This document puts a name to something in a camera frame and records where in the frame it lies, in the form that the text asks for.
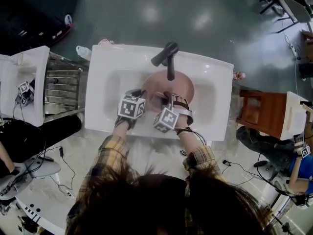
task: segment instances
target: dark jeans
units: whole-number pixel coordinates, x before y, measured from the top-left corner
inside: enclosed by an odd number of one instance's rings
[[[26,159],[48,149],[57,142],[78,132],[82,127],[77,116],[62,117],[40,127],[25,124],[24,121],[12,120],[0,129],[0,141],[8,152],[11,160],[22,163]],[[0,178],[9,171],[0,160]]]
[[[247,148],[264,155],[279,170],[289,170],[294,154],[294,143],[281,141],[271,136],[261,136],[258,131],[240,127],[236,138]]]

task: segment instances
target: gray chair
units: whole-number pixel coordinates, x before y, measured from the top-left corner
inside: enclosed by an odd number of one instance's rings
[[[281,29],[277,33],[280,33],[298,23],[309,23],[311,21],[311,15],[308,13],[306,8],[295,0],[279,0],[278,2],[288,15],[287,18],[280,18],[278,21],[291,19],[293,23]]]

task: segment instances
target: faucet spout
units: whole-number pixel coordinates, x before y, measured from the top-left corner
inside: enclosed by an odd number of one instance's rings
[[[164,50],[151,59],[151,63],[154,66],[159,66],[160,64],[167,66],[167,79],[169,81],[173,81],[175,79],[174,54],[176,54],[178,50],[179,47],[177,43],[169,42],[166,44]]]

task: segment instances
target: sink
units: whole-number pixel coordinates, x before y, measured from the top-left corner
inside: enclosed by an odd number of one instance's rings
[[[87,82],[85,128],[105,132],[114,129],[122,94],[141,88],[151,74],[167,69],[162,65],[155,67],[150,61],[162,50],[128,45],[93,46]],[[174,62],[175,70],[189,77],[195,89],[190,102],[194,123],[190,127],[207,141],[224,140],[233,65],[182,51],[175,55]],[[128,134],[177,139],[174,131],[163,134],[153,128],[156,115],[154,111],[146,111]]]

